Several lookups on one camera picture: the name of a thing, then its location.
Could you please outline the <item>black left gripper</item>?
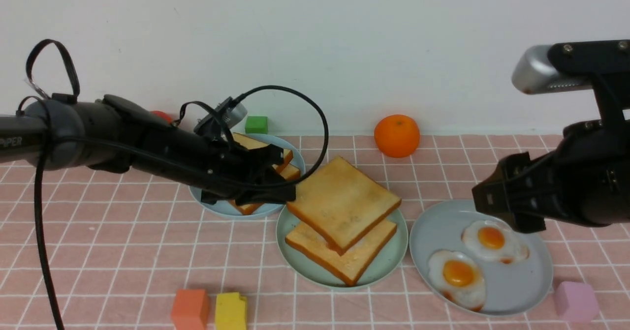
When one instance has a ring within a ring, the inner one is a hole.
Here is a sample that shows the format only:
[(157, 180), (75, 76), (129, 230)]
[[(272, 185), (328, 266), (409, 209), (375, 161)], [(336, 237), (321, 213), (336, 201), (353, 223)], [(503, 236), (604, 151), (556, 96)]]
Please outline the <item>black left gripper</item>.
[[(133, 155), (133, 168), (167, 180), (196, 187), (202, 202), (234, 200), (285, 204), (296, 198), (296, 183), (276, 183), (277, 166), (284, 164), (284, 149), (264, 146), (247, 149), (234, 141), (211, 140), (179, 128), (149, 132)], [(155, 155), (148, 159), (144, 154)]]

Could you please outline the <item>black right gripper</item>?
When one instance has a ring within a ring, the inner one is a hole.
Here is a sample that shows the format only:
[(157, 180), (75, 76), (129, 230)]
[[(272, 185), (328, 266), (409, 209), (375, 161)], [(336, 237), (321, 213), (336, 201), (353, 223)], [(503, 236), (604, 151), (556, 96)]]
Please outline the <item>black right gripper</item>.
[(629, 122), (619, 130), (599, 120), (567, 126), (558, 146), (532, 159), (515, 153), (472, 189), (475, 209), (524, 234), (553, 219), (589, 228), (630, 220)]

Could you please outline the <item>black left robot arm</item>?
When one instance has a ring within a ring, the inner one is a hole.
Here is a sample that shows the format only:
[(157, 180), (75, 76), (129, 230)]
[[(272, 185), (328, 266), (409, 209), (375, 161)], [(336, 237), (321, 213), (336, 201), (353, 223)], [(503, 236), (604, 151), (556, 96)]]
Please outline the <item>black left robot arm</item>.
[(275, 169), (283, 154), (197, 135), (116, 95), (95, 103), (45, 99), (1, 118), (4, 163), (45, 159), (48, 171), (86, 166), (119, 175), (135, 169), (196, 187), (211, 205), (295, 200), (295, 183)]

